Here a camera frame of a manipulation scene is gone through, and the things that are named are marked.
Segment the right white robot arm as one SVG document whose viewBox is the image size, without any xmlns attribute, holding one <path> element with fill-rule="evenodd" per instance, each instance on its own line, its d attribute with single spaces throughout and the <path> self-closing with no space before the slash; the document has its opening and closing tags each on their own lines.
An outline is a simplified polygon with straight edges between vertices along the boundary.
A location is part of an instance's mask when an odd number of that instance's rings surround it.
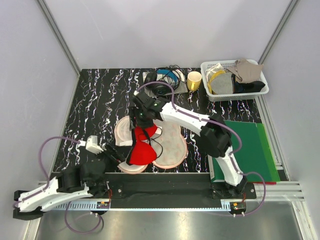
<svg viewBox="0 0 320 240">
<path fill-rule="evenodd" d="M 232 146 L 232 135 L 238 136 L 228 127 L 222 118 L 199 114 L 176 106 L 165 98 L 154 99 L 143 91 L 133 94 L 134 122 L 141 128 L 146 128 L 154 120 L 169 122 L 188 129 L 198 135 L 200 146 L 207 155 L 216 159 L 222 170 L 226 190 L 232 198 L 239 198 L 245 192 L 248 182 L 240 170 Z"/>
</svg>

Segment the red bra with black straps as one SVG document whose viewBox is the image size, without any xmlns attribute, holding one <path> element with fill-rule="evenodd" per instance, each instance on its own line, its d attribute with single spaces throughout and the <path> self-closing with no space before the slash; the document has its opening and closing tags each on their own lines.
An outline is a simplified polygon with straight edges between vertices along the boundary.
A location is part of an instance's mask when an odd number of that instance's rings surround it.
<svg viewBox="0 0 320 240">
<path fill-rule="evenodd" d="M 156 134 L 158 127 L 153 124 L 152 126 L 152 136 Z M 151 146 L 150 140 L 145 137 L 142 128 L 137 126 L 131 131 L 132 136 L 132 149 L 126 159 L 128 165 L 144 166 L 152 163 L 157 159 L 157 153 Z"/>
</svg>

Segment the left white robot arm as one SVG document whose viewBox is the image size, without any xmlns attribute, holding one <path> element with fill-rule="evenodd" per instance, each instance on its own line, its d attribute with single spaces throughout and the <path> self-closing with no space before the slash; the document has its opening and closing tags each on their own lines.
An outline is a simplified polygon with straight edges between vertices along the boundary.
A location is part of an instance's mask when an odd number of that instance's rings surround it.
<svg viewBox="0 0 320 240">
<path fill-rule="evenodd" d="M 105 173 L 124 162 L 125 157 L 110 144 L 99 146 L 87 143 L 85 149 L 94 154 L 92 160 L 60 172 L 34 190 L 15 191 L 13 218 L 35 220 L 67 202 L 83 198 L 103 198 L 108 193 Z"/>
</svg>

